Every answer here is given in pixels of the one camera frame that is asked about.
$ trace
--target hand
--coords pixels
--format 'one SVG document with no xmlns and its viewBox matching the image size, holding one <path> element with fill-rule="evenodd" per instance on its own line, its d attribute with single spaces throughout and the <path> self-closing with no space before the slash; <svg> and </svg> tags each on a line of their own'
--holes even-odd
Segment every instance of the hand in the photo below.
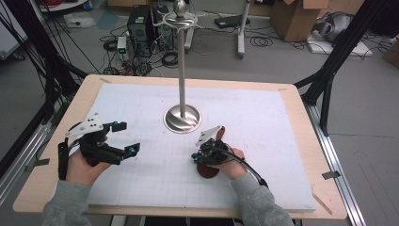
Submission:
<svg viewBox="0 0 399 226">
<path fill-rule="evenodd" d="M 83 186 L 92 186 L 102 172 L 111 166 L 109 163 L 101 162 L 92 167 L 83 157 L 80 150 L 70 156 L 66 181 L 77 183 Z"/>
<path fill-rule="evenodd" d="M 231 148 L 231 151 L 240 158 L 244 158 L 244 152 Z M 208 165 L 209 167 L 220 169 L 227 177 L 232 180 L 239 178 L 240 176 L 247 173 L 247 168 L 245 168 L 241 163 L 237 162 L 236 160 L 228 157 L 226 161 L 220 165 Z"/>
</svg>

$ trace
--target robotic hand exoskeleton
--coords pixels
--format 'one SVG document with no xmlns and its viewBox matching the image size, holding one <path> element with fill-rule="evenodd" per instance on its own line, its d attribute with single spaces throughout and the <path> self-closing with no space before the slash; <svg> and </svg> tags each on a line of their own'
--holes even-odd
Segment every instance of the robotic hand exoskeleton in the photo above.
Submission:
<svg viewBox="0 0 399 226">
<path fill-rule="evenodd" d="M 73 147 L 80 145 L 80 151 L 91 166 L 100 162 L 119 165 L 126 158 L 136 156 L 140 150 L 140 143 L 125 147 L 123 150 L 109 146 L 106 135 L 112 130 L 113 133 L 125 130 L 126 122 L 111 122 L 102 124 L 98 115 L 87 118 L 86 121 L 76 124 L 66 134 L 65 141 L 58 144 L 58 177 L 65 180 L 68 159 Z M 68 137 L 83 135 L 68 146 Z"/>
<path fill-rule="evenodd" d="M 191 154 L 194 162 L 202 163 L 204 165 L 220 165 L 235 160 L 247 168 L 247 170 L 256 177 L 259 185 L 268 187 L 265 179 L 262 178 L 262 176 L 255 171 L 255 169 L 253 169 L 244 158 L 237 156 L 232 151 L 231 147 L 221 140 L 224 131 L 224 126 L 217 126 L 213 129 L 201 132 L 199 140 L 196 143 L 196 145 L 199 146 L 199 150 L 196 153 Z"/>
<path fill-rule="evenodd" d="M 199 146 L 197 153 L 191 154 L 195 163 L 202 163 L 204 165 L 219 165 L 227 159 L 227 155 L 220 150 L 228 151 L 229 147 L 221 139 L 208 139 L 205 143 Z"/>
</svg>

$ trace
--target computer tower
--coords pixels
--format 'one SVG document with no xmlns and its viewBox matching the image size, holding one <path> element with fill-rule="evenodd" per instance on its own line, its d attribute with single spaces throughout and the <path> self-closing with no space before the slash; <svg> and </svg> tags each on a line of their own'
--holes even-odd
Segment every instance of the computer tower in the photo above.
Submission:
<svg viewBox="0 0 399 226">
<path fill-rule="evenodd" d="M 154 41 L 151 7 L 134 5 L 127 22 L 135 56 L 150 57 Z"/>
<path fill-rule="evenodd" d="M 163 16 L 169 13 L 169 9 L 167 6 L 155 6 L 152 7 L 152 16 L 153 23 L 158 24 L 163 20 Z M 162 24 L 160 26 L 155 27 L 155 37 L 157 38 L 157 43 L 159 50 L 171 50 L 174 46 L 174 35 L 173 29 L 166 25 Z"/>
</svg>

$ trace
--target round metal knob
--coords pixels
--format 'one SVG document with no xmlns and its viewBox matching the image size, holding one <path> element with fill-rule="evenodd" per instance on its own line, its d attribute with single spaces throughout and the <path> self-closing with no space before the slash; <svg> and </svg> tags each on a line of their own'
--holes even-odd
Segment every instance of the round metal knob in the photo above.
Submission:
<svg viewBox="0 0 399 226">
<path fill-rule="evenodd" d="M 183 17 L 185 14 L 185 1 L 184 0 L 176 0 L 173 3 L 173 11 L 176 13 L 177 17 Z"/>
</svg>

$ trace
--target metal pole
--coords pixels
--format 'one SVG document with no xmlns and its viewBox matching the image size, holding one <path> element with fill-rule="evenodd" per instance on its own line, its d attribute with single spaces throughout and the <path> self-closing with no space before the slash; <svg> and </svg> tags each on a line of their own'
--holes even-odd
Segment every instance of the metal pole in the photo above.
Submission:
<svg viewBox="0 0 399 226">
<path fill-rule="evenodd" d="M 184 84 L 184 29 L 177 29 L 178 65 L 179 65 L 179 92 L 180 92 L 180 117 L 185 118 L 185 84 Z"/>
</svg>

